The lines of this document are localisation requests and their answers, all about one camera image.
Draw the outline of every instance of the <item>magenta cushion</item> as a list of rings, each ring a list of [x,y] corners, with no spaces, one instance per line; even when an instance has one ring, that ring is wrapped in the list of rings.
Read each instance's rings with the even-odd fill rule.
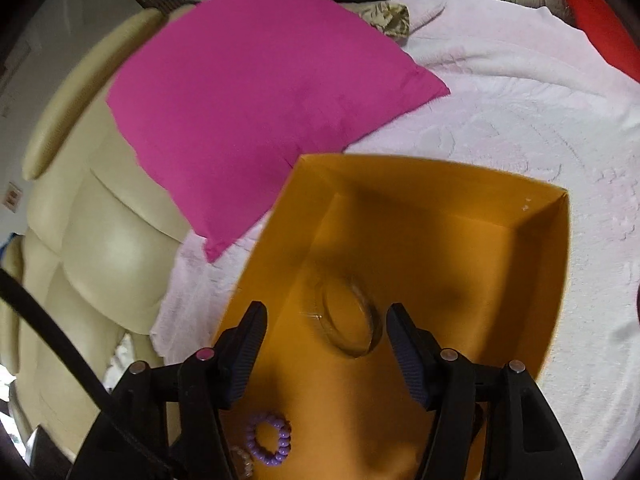
[[[209,0],[122,66],[108,104],[213,261],[273,206],[299,155],[340,152],[448,93],[331,0]]]

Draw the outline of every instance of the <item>yellow cardboard box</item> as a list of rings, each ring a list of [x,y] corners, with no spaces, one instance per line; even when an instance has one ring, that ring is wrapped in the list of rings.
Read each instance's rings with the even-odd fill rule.
[[[319,336],[312,284],[356,278],[381,314],[401,302],[441,346],[483,364],[517,358],[536,377],[561,304],[568,229],[566,191],[528,178],[399,156],[303,156],[220,329],[252,300],[267,306],[246,394],[223,417],[229,444],[242,446],[250,415],[280,412],[292,451],[280,467],[256,465],[260,480],[413,478],[432,415],[410,399],[386,335],[357,359]],[[362,313],[343,289],[334,286],[329,308],[361,337]]]

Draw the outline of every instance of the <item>wall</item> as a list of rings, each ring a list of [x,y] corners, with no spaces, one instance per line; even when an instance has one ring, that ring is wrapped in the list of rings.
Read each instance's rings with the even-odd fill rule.
[[[46,103],[92,46],[139,10],[135,0],[47,0],[18,40],[7,66],[23,61],[0,79],[0,194],[12,181],[24,196],[16,213],[0,206],[0,240],[26,228],[31,183],[22,179],[22,155]]]

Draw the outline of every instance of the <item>white bed sheet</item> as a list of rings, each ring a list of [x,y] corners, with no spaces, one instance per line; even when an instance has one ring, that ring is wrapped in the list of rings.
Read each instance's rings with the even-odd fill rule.
[[[640,85],[546,9],[401,1],[426,23],[404,49],[451,95],[346,151],[468,162],[569,190],[568,280],[539,384],[585,479],[609,480],[640,437]],[[266,220],[211,265],[189,234],[152,330],[168,363],[208,343]]]

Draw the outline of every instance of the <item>beige leather sofa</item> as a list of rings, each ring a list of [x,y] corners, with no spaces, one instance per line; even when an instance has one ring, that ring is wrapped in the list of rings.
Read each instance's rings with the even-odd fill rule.
[[[24,177],[35,181],[28,231],[12,240],[2,259],[99,378],[127,332],[137,358],[161,365],[148,333],[189,229],[167,193],[137,165],[105,102],[118,67],[165,24],[155,9],[133,16],[57,90],[24,158]],[[21,437],[42,425],[74,457],[97,409],[5,304],[0,362],[17,376],[10,409]]]

